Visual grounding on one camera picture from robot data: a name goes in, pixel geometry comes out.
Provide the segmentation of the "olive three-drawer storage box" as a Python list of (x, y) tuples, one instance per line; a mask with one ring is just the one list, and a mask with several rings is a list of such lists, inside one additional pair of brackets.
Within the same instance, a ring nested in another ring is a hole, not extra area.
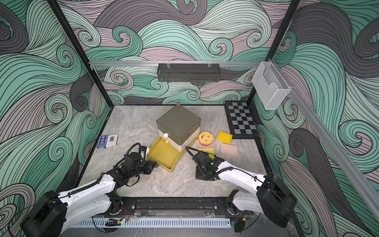
[(156, 120), (160, 137), (169, 140), (176, 150), (182, 152), (198, 138), (201, 118), (181, 105), (176, 105)]

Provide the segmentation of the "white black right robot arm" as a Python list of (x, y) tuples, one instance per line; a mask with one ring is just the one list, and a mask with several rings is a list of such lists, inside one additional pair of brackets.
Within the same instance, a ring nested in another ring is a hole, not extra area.
[(244, 189), (234, 190), (229, 202), (239, 211), (264, 214), (275, 225), (285, 228), (295, 215), (297, 198), (274, 173), (255, 174), (238, 168), (224, 159), (209, 153), (186, 147), (186, 151), (196, 163), (195, 178), (204, 181), (227, 181)]

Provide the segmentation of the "yellow sponge cloth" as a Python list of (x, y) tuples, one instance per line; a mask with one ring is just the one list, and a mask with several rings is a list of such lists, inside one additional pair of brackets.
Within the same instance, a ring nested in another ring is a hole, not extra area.
[(210, 159), (215, 159), (215, 151), (214, 151), (214, 149), (213, 148), (202, 148), (202, 149), (199, 149), (200, 151), (203, 151), (203, 152), (205, 152), (205, 153), (208, 153), (208, 156), (209, 156), (209, 158)]

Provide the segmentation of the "yellow rectangular sponge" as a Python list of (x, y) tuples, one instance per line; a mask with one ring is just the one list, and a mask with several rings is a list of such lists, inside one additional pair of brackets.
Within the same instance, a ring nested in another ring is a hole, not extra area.
[(232, 139), (233, 139), (232, 134), (229, 134), (229, 133), (226, 133), (223, 131), (219, 131), (217, 138), (216, 138), (217, 141), (219, 141), (221, 143), (225, 143), (225, 144), (231, 144)]

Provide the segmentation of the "pale pink rectangular sponge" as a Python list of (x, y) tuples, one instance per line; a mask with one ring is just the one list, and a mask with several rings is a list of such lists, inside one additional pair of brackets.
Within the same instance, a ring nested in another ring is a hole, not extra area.
[(222, 143), (220, 145), (220, 154), (223, 156), (235, 157), (238, 155), (238, 146)]

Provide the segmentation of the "round smiley sponge pink-backed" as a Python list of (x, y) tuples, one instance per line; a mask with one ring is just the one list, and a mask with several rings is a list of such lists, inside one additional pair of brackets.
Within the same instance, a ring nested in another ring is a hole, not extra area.
[(214, 140), (213, 134), (208, 131), (204, 131), (198, 136), (198, 142), (201, 146), (208, 147), (213, 144)]

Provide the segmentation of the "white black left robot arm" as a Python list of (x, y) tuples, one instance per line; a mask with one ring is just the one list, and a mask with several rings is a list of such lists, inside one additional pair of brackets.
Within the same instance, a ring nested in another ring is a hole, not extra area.
[(123, 207), (117, 189), (127, 186), (131, 178), (151, 174), (158, 165), (147, 160), (146, 146), (135, 143), (133, 147), (138, 147), (138, 152), (129, 149), (110, 171), (101, 173), (96, 180), (68, 191), (43, 194), (21, 222), (25, 236), (58, 237), (97, 214), (117, 215)]

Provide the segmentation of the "yellow bottom drawer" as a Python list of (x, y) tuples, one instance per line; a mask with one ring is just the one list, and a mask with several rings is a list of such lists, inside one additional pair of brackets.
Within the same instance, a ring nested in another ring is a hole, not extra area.
[(159, 137), (150, 147), (147, 157), (158, 163), (167, 172), (172, 173), (176, 164), (183, 156), (183, 153), (176, 150), (172, 145), (166, 144), (162, 137)]

